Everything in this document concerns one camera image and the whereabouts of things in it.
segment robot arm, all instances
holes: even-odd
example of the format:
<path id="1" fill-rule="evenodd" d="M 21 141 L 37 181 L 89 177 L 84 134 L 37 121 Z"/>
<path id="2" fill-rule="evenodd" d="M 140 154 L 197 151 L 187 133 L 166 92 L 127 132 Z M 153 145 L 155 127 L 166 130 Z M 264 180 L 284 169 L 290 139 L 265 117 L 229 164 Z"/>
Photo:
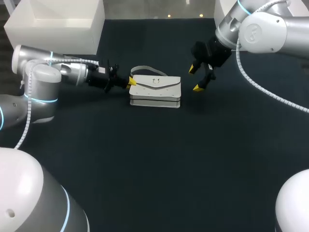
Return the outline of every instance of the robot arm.
<path id="1" fill-rule="evenodd" d="M 239 29 L 241 46 L 252 53 L 282 53 L 309 58 L 309 17 L 268 13 L 248 16 Z"/>
<path id="2" fill-rule="evenodd" d="M 269 4 L 263 11 L 254 13 Z M 205 90 L 215 80 L 214 69 L 221 67 L 241 46 L 252 53 L 283 53 L 299 58 L 309 58 L 309 17 L 292 17 L 289 2 L 284 0 L 238 0 L 220 23 L 215 36 L 207 43 L 197 42 L 191 52 L 195 57 L 190 74 L 204 63 L 206 75 L 194 88 Z"/>
<path id="3" fill-rule="evenodd" d="M 108 63 L 105 69 L 98 65 L 80 63 L 79 58 L 18 45 L 13 54 L 12 70 L 15 74 L 23 76 L 25 94 L 0 95 L 0 130 L 24 123 L 27 119 L 28 78 L 34 60 L 42 64 L 37 64 L 32 70 L 31 123 L 44 123 L 54 118 L 60 82 L 76 86 L 88 83 L 90 86 L 103 88 L 105 92 L 109 92 L 114 86 L 126 88 L 128 85 L 136 85 L 131 77 L 121 78 L 117 75 L 118 65 L 110 67 Z M 74 60 L 78 63 L 48 64 L 45 60 Z"/>
<path id="4" fill-rule="evenodd" d="M 282 53 L 309 58 L 309 17 L 293 17 L 289 2 L 279 2 L 267 13 L 254 13 L 271 0 L 238 0 L 216 30 L 218 40 L 235 49 L 237 39 L 252 53 Z"/>

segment white spiral cable wrap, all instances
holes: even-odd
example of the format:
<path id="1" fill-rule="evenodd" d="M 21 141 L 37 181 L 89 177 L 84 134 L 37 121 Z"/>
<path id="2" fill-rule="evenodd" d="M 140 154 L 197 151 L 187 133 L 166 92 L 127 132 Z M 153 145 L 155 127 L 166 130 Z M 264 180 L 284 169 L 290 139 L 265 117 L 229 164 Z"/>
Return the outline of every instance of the white spiral cable wrap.
<path id="1" fill-rule="evenodd" d="M 32 72 L 35 66 L 37 66 L 38 64 L 50 64 L 50 63 L 82 63 L 82 64 L 94 64 L 94 65 L 99 65 L 98 61 L 95 60 L 89 60 L 89 59 L 51 59 L 51 60 L 36 60 L 36 62 L 34 62 L 32 64 L 32 66 L 30 67 L 30 72 L 29 72 L 29 76 L 28 76 L 28 114 L 27 114 L 27 120 L 26 120 L 26 125 L 25 125 L 25 129 L 24 132 L 21 136 L 21 138 L 19 139 L 17 145 L 15 146 L 14 149 L 18 150 L 20 148 L 20 146 L 22 145 L 22 143 L 24 142 L 26 135 L 28 133 L 29 130 L 29 126 L 30 126 L 30 122 L 31 122 L 31 108 L 32 108 L 32 98 L 31 98 L 31 92 L 32 92 L 32 87 L 31 87 L 31 77 L 32 77 Z"/>
<path id="2" fill-rule="evenodd" d="M 260 12 L 260 11 L 263 11 L 264 9 L 274 5 L 274 4 L 277 4 L 277 3 L 280 3 L 280 2 L 287 2 L 286 0 L 274 0 L 274 1 L 271 1 L 271 2 L 268 2 L 267 4 L 263 5 L 262 7 L 260 7 L 259 9 L 257 9 L 254 13 L 256 12 Z M 309 113 L 309 109 L 307 109 L 306 107 L 303 107 L 303 106 L 300 106 L 300 105 L 297 105 L 291 101 L 288 101 L 282 97 L 279 97 L 277 96 L 276 94 L 268 91 L 267 89 L 261 87 L 259 84 L 257 84 L 254 80 L 252 80 L 248 75 L 247 73 L 244 71 L 243 67 L 242 67 L 242 64 L 241 64 L 241 61 L 240 61 L 240 41 L 239 41 L 239 38 L 237 40 L 237 48 L 236 48 L 236 60 L 237 60 L 237 64 L 238 64 L 238 67 L 239 67 L 239 70 L 241 72 L 241 74 L 246 78 L 246 80 L 251 84 L 253 85 L 254 87 L 256 87 L 258 90 L 262 91 L 263 93 L 267 94 L 268 96 L 286 104 L 286 105 L 289 105 L 293 108 L 296 108 L 297 110 L 301 110 L 301 111 L 304 111 L 306 113 Z"/>

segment dark tabletop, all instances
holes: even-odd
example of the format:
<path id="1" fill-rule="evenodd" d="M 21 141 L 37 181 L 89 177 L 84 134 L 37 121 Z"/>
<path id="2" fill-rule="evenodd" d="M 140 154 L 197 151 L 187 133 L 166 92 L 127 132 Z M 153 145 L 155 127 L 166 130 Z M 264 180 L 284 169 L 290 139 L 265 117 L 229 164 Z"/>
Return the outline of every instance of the dark tabletop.
<path id="1" fill-rule="evenodd" d="M 211 19 L 107 20 L 98 57 L 119 63 L 121 75 L 150 65 L 181 76 L 180 109 L 130 106 L 122 89 L 64 85 L 55 119 L 30 127 L 21 149 L 81 205 L 91 232 L 274 231 L 281 186 L 309 168 L 309 115 L 253 88 L 235 54 L 194 93 L 203 71 L 188 74 L 190 48 L 214 31 Z M 298 60 L 241 59 L 257 83 L 309 107 Z M 14 147 L 22 130 L 1 132 L 0 145 Z"/>

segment handbag strap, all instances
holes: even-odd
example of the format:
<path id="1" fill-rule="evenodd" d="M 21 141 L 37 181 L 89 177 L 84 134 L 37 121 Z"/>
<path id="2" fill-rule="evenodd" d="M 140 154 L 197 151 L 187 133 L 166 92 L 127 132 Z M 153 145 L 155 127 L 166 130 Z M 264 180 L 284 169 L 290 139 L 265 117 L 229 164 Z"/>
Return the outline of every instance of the handbag strap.
<path id="1" fill-rule="evenodd" d="M 161 72 L 160 70 L 157 70 L 157 69 L 154 69 L 150 66 L 145 66 L 145 65 L 136 66 L 133 69 L 131 69 L 130 76 L 133 78 L 133 75 L 134 75 L 133 73 L 136 72 L 136 71 L 139 71 L 139 70 L 149 70 L 149 71 L 152 71 L 156 74 L 159 74 L 160 76 L 167 76 L 164 72 Z"/>

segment handbag flap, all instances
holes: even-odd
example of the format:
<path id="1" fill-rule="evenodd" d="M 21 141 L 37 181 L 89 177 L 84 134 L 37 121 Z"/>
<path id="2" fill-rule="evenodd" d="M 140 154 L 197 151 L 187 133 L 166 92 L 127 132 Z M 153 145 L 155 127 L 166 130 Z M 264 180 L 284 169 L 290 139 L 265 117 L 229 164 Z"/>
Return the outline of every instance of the handbag flap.
<path id="1" fill-rule="evenodd" d="M 148 75 L 134 75 L 133 79 L 137 84 L 148 86 L 152 88 L 163 88 L 177 85 L 181 78 L 178 76 L 148 76 Z"/>

